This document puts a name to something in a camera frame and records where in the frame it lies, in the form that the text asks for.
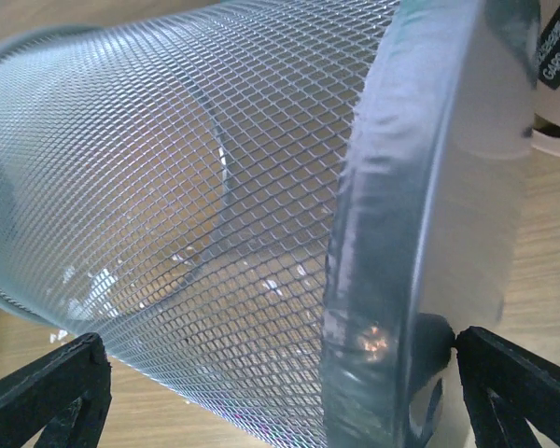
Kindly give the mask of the salmon pink plastic bin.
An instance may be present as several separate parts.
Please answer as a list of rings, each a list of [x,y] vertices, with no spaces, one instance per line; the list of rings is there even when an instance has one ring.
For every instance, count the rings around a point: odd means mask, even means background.
[[[560,1],[542,1],[533,147],[560,158]]]

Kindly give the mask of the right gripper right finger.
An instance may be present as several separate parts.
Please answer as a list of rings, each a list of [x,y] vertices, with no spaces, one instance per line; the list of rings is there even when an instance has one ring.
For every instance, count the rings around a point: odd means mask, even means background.
[[[478,447],[539,447],[536,429],[560,447],[560,367],[494,332],[470,327],[456,358]]]

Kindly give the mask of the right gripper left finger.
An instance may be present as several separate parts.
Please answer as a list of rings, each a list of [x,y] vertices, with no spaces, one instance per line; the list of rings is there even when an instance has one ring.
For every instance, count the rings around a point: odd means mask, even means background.
[[[111,400],[103,341],[83,334],[0,379],[0,447],[95,447]]]

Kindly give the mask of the silver wire mesh bin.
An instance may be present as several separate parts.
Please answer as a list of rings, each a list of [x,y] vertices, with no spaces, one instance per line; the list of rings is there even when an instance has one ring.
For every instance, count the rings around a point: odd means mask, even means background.
[[[0,44],[0,307],[275,447],[462,447],[536,1],[229,1]]]

